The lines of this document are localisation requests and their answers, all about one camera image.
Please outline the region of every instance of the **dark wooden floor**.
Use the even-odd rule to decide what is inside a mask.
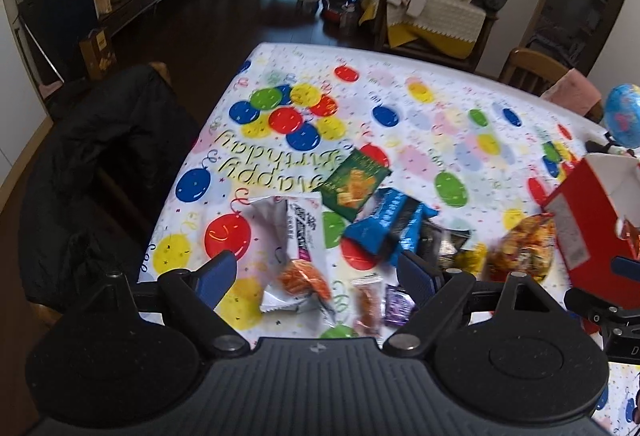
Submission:
[[[114,38],[118,62],[168,64],[180,102],[204,124],[229,81],[261,42],[368,49],[365,32],[341,39],[320,13],[296,12],[296,0],[165,0]]]
[[[368,48],[367,35],[340,40],[337,25],[306,18],[296,0],[165,0],[114,38],[121,68],[167,63],[180,102],[202,124],[244,59],[260,42]],[[28,170],[0,214],[0,434],[17,436],[37,420],[24,361],[45,329],[31,314],[17,263],[17,230]]]

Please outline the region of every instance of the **white snack package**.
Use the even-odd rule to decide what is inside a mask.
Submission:
[[[319,192],[269,196],[252,202],[280,246],[278,276],[265,288],[262,312],[322,309],[332,317],[332,297]]]

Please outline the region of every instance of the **birthday tablecloth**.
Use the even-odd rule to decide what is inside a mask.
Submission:
[[[261,44],[187,156],[140,281],[196,270],[229,249],[238,278],[216,308],[228,324],[252,344],[261,336],[318,337],[328,329],[318,311],[260,312],[277,245],[252,212],[252,199],[311,191],[357,147],[392,169],[383,185],[439,210],[440,225],[470,230],[465,248],[490,247],[539,212],[584,155],[584,141],[601,136],[582,117],[460,71],[345,48]],[[353,325],[350,282],[378,272],[397,284],[395,270],[342,239],[340,216],[326,209],[322,220],[338,320]],[[556,256],[543,286],[562,303],[569,281]],[[391,332],[386,328],[383,338]],[[594,417],[628,434],[637,427],[631,411],[640,368],[610,369]]]

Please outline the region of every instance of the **purple candy wrapper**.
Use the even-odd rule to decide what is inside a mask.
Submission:
[[[411,296],[399,286],[386,285],[385,323],[404,326],[414,308]]]

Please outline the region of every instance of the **green snack package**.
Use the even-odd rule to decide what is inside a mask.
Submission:
[[[357,149],[315,191],[322,203],[350,222],[391,171]]]

